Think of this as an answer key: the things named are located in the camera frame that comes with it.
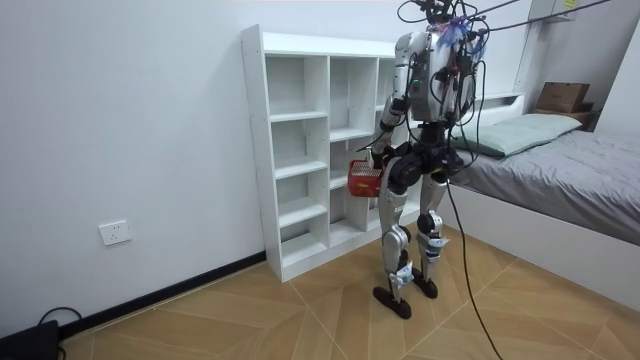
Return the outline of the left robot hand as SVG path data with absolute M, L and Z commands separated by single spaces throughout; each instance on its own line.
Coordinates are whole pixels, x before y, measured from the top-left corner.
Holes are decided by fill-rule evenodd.
M 395 155 L 395 149 L 391 146 L 386 146 L 381 153 L 377 154 L 371 151 L 370 167 L 374 170 L 380 170 L 384 172 L 390 160 Z

